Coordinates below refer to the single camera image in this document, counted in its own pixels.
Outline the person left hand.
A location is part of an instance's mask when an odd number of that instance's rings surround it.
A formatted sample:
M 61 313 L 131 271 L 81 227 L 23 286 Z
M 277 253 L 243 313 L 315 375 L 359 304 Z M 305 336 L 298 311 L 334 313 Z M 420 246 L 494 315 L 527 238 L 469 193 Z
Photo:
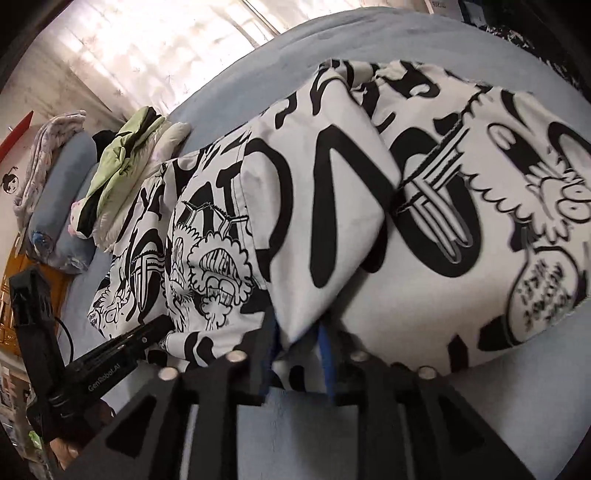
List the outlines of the person left hand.
M 59 438 L 53 439 L 49 446 L 62 470 L 66 470 L 80 455 L 80 449 L 77 445 Z

